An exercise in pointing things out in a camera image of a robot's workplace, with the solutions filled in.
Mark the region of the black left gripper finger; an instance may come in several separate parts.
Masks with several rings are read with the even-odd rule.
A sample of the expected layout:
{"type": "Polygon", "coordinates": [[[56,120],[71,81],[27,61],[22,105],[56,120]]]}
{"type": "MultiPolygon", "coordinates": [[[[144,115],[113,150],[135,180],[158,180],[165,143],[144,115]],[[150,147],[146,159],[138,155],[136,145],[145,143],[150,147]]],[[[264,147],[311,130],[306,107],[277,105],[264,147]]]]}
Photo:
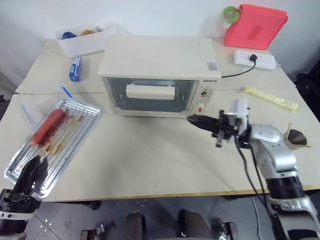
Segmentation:
{"type": "Polygon", "coordinates": [[[22,169],[15,184],[14,192],[31,192],[41,167],[41,157],[36,155],[22,169]]]}
{"type": "Polygon", "coordinates": [[[49,165],[48,159],[44,158],[43,161],[40,163],[37,176],[32,185],[33,191],[40,191],[40,189],[43,187],[43,184],[48,176],[48,165],[49,165]]]}

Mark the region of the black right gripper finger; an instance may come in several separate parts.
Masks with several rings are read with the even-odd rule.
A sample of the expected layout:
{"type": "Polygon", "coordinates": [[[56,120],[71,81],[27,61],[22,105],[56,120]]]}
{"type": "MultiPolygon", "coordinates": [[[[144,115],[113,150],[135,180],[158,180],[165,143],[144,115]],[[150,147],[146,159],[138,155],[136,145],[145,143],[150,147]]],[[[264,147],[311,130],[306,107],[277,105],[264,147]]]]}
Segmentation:
{"type": "Polygon", "coordinates": [[[195,127],[209,131],[209,132],[218,132],[219,131],[219,125],[213,122],[190,122],[195,127]]]}
{"type": "Polygon", "coordinates": [[[218,123],[219,119],[206,115],[190,115],[187,117],[190,123],[218,123]]]}

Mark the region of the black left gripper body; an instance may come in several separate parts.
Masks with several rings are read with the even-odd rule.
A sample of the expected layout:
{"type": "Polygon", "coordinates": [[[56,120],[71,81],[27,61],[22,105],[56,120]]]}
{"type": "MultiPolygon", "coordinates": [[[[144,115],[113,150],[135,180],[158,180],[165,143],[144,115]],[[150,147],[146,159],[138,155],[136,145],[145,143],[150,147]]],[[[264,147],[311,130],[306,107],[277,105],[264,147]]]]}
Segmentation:
{"type": "Polygon", "coordinates": [[[41,201],[24,193],[16,193],[10,189],[3,189],[0,193],[0,210],[3,212],[29,214],[40,205],[41,201]]]}

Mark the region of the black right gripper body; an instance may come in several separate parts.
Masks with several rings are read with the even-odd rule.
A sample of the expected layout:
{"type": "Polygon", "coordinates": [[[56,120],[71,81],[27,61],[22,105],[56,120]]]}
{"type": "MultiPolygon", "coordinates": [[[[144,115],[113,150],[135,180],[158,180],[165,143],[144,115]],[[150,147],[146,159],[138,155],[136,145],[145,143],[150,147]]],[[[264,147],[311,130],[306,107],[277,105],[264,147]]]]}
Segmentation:
{"type": "Polygon", "coordinates": [[[219,111],[218,119],[215,120],[212,137],[216,138],[215,146],[221,148],[224,140],[230,140],[239,133],[240,120],[234,114],[227,114],[224,110],[219,111]]]}

